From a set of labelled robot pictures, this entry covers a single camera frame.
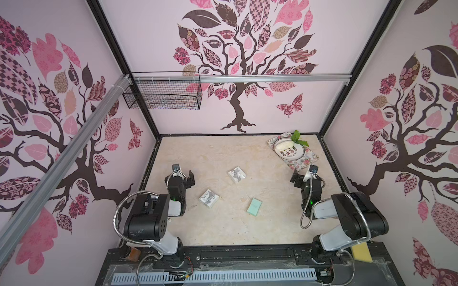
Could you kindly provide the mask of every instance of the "aluminum rail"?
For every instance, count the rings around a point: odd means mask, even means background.
[[[308,75],[250,75],[250,76],[200,76],[201,83],[225,82],[275,82],[275,81],[349,81],[350,74],[308,74]],[[134,76],[135,81],[183,81],[199,80],[199,76]]]

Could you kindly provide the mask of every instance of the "yellow sponge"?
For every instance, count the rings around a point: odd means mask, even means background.
[[[353,253],[353,258],[355,260],[372,262],[372,256],[367,247],[367,243],[360,243],[351,247],[351,252]]]

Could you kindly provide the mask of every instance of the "mint green box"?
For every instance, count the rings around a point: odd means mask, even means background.
[[[255,198],[253,198],[253,200],[251,200],[250,207],[248,207],[246,212],[252,216],[257,216],[257,212],[259,211],[261,204],[262,202],[260,200],[256,200]]]

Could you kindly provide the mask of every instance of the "brown jar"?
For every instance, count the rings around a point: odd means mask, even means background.
[[[142,252],[135,247],[124,245],[118,248],[118,253],[122,259],[137,262]]]

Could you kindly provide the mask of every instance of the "floral placemat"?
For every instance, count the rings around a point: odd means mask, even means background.
[[[285,132],[281,135],[273,137],[271,140],[267,141],[267,144],[269,145],[270,149],[273,150],[273,145],[278,139],[285,137],[291,138],[291,136],[293,136],[292,133]],[[295,161],[285,160],[283,158],[280,159],[283,160],[283,162],[285,162],[285,164],[288,165],[288,167],[291,168],[291,170],[296,169],[299,172],[300,170],[307,168],[310,164],[315,163],[318,160],[318,155],[313,153],[312,150],[305,146],[304,149],[305,154],[302,156],[301,159]]]

